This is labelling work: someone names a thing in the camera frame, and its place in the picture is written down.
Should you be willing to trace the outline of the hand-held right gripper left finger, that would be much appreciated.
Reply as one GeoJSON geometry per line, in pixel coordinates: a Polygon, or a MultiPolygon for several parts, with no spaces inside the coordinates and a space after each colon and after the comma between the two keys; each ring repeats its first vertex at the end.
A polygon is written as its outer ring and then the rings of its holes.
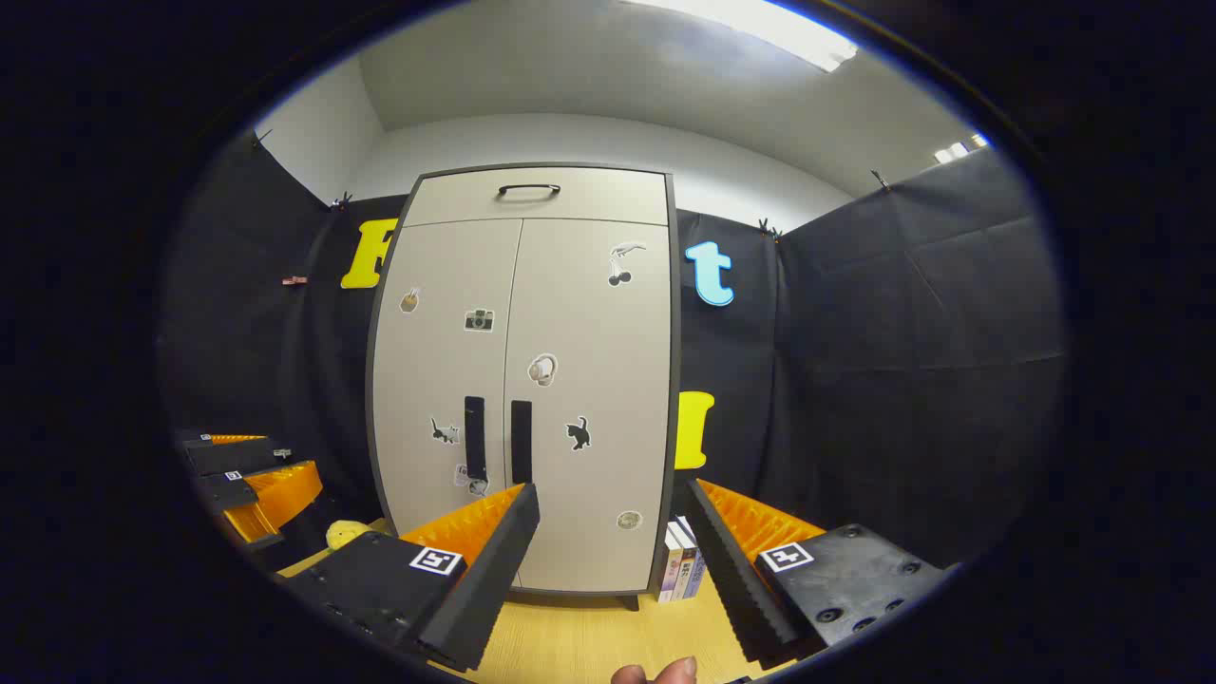
{"type": "Polygon", "coordinates": [[[365,525],[283,587],[351,637],[477,669],[539,520],[535,484],[513,484],[404,536],[365,525]]]}

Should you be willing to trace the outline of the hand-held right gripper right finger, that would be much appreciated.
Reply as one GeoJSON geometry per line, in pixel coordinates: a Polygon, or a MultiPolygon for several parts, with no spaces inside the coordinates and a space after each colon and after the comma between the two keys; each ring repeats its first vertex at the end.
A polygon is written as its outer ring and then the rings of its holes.
{"type": "Polygon", "coordinates": [[[700,478],[686,517],[748,662],[814,657],[908,612],[948,570],[865,525],[824,529],[700,478]]]}

